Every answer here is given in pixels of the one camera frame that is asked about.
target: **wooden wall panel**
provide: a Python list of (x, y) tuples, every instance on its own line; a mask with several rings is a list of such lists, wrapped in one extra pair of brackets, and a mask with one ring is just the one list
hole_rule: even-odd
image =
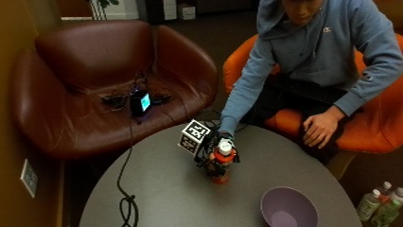
[(373, 0), (378, 10), (386, 15), (396, 29), (403, 29), (403, 1)]
[(91, 17), (90, 5), (84, 0), (57, 0), (61, 17)]
[[(59, 226), (59, 161), (42, 157), (23, 140), (11, 123), (9, 98), (14, 57), (22, 48), (33, 47), (39, 30), (57, 24), (53, 2), (2, 1), (0, 8), (0, 226)], [(38, 176), (34, 198), (18, 179), (25, 158)]]

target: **wall outlet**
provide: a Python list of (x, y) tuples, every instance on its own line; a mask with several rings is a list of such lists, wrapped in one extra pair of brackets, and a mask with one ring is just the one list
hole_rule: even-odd
[(23, 183), (30, 196), (34, 198), (35, 197), (35, 187), (37, 187), (37, 175), (33, 170), (33, 167), (30, 166), (30, 164), (27, 162), (27, 159), (25, 159), (25, 162), (23, 162), (19, 180)]

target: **man's hand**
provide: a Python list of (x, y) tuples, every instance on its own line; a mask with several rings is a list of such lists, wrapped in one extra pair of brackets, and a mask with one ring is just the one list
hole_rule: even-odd
[(227, 142), (229, 143), (229, 145), (233, 147), (233, 139), (232, 139), (232, 136), (228, 132), (225, 132), (225, 131), (217, 131), (216, 132), (216, 145), (219, 144), (221, 139), (225, 139)]
[(304, 134), (301, 140), (304, 145), (323, 148), (342, 117), (344, 113), (336, 106), (331, 106), (324, 113), (311, 115), (303, 122)]

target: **electronic device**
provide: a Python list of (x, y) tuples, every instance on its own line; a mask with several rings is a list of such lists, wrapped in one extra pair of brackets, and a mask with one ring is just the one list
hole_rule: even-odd
[(130, 115), (142, 116), (151, 107), (150, 95), (144, 90), (130, 92)]

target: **gray hoodie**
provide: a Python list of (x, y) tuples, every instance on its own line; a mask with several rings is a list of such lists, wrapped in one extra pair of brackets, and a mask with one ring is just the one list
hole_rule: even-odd
[[(333, 105), (346, 115), (403, 74), (392, 24), (372, 0), (323, 0), (312, 21), (300, 27), (280, 20), (283, 15), (280, 0), (260, 0), (257, 39), (221, 112), (219, 131), (232, 135), (276, 63), (280, 73), (292, 79), (344, 88), (346, 94)], [(364, 54), (366, 65), (361, 77), (353, 62), (354, 49)]]

